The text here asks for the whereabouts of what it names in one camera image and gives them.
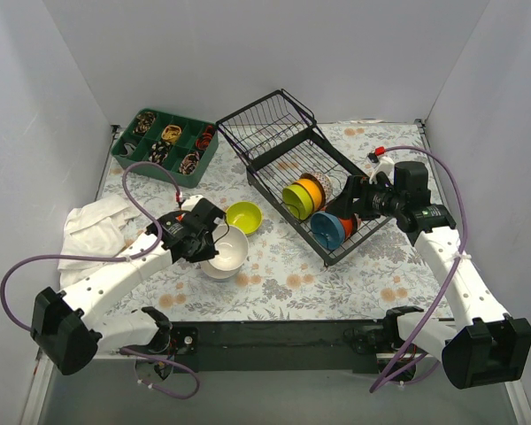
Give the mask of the brown patterned bowl row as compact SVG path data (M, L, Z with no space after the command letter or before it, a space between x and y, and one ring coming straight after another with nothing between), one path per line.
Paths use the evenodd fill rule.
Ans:
M333 195L333 184L330 178L323 173L303 173L302 176L314 182L317 182L324 192L325 202L328 202Z
M362 220L355 214L353 216L353 228L354 228L354 232L357 232L359 230L359 228L361 227L361 224L362 224Z

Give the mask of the white bowl row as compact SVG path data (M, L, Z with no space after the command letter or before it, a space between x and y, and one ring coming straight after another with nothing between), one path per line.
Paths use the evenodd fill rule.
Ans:
M218 254L210 259L210 264L220 271L233 271L239 268L249 252L249 242L242 230L228 224L218 225L212 232L215 250Z
M240 271L240 268L236 268L231 271L218 270L216 267L212 266L209 261L202 262L201 269L209 278L215 281L228 280Z

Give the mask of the lime green bowl back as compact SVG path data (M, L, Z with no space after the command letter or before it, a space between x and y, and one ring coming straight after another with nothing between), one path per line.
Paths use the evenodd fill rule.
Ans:
M239 228L246 236L255 234L263 219L261 209L250 201L230 205L226 211L227 223Z

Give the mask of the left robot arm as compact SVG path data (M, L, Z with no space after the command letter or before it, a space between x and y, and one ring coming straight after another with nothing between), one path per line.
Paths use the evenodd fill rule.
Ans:
M218 251L213 231L225 218L208 199L195 196L184 211L150 224L111 263L61 291L42 290L35 298L30 336L62 375L82 370L99 352L140 347L159 354L171 342L172 323L152 306L121 319L106 313L152 275L180 259L196 263Z

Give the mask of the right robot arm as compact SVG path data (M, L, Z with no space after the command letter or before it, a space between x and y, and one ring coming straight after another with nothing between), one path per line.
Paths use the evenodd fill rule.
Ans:
M512 317L487 288L450 212L432 203L424 164L398 162L392 179L382 171L351 175L327 211L345 219L395 219L442 285L437 296L448 302L455 328L433 319L430 311L398 307L386 314L382 330L383 343L391 351L416 345L440 361L458 389L520 379L531 346L531 325Z

